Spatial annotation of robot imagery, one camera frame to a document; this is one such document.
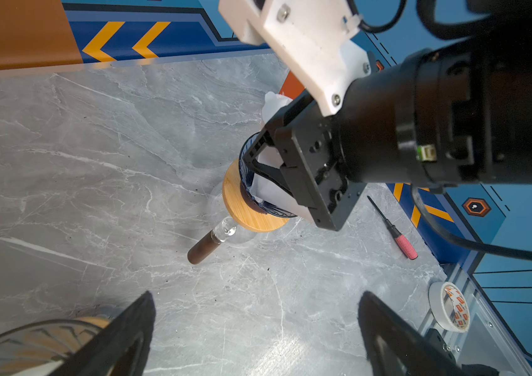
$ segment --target brown cylindrical handle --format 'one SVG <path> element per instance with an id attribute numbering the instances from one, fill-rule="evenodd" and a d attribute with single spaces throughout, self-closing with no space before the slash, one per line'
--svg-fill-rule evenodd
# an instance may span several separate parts
<path id="1" fill-rule="evenodd" d="M 199 264 L 203 259 L 209 256 L 218 245 L 222 244 L 217 240 L 212 231 L 208 232 L 204 237 L 201 238 L 197 244 L 193 245 L 187 253 L 187 259 L 193 265 Z"/>

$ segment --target orange wall panel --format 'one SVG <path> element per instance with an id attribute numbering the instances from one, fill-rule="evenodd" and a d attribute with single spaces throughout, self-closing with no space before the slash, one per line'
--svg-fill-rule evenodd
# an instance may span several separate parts
<path id="1" fill-rule="evenodd" d="M 295 99 L 305 90 L 306 88 L 301 84 L 300 80 L 295 77 L 292 71 L 289 71 L 287 79 L 283 87 L 280 89 L 278 94 L 287 96 L 291 99 Z"/>
<path id="2" fill-rule="evenodd" d="M 0 69 L 79 63 L 60 0 L 0 0 Z"/>

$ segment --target white 3d-printed bracket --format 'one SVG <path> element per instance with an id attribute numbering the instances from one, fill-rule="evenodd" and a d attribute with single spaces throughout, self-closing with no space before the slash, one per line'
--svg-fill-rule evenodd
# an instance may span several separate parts
<path id="1" fill-rule="evenodd" d="M 360 18 L 346 0 L 220 0 L 220 13 L 240 41 L 264 41 L 314 97 L 322 116 L 337 113 L 347 87 L 369 75 L 366 51 L 351 41 Z"/>

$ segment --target marble countertop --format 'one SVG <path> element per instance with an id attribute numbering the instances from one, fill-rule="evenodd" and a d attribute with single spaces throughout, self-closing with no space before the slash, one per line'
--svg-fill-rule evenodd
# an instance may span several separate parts
<path id="1" fill-rule="evenodd" d="M 414 327 L 441 267 L 382 184 L 339 232 L 293 219 L 200 265 L 214 187 L 287 68 L 274 55 L 0 78 L 0 333 L 153 293 L 145 374 L 368 375 L 357 304 Z"/>

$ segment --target white cloth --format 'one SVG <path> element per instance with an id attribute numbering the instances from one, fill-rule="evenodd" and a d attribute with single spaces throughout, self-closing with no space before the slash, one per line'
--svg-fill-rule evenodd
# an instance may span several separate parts
<path id="1" fill-rule="evenodd" d="M 264 107 L 262 108 L 262 123 L 261 128 L 276 114 L 282 107 L 292 102 L 292 99 L 280 94 L 274 94 L 269 91 L 265 96 Z M 271 167 L 279 168 L 283 164 L 283 158 L 275 147 L 267 147 L 257 157 L 257 161 Z M 249 189 L 252 196 L 257 199 L 268 201 L 281 209 L 291 212 L 295 215 L 305 218 L 310 222 L 314 222 L 310 211 L 307 207 L 301 206 L 294 198 L 289 196 L 285 191 L 280 189 L 276 184 L 272 183 L 265 177 L 255 175 L 253 184 Z"/>

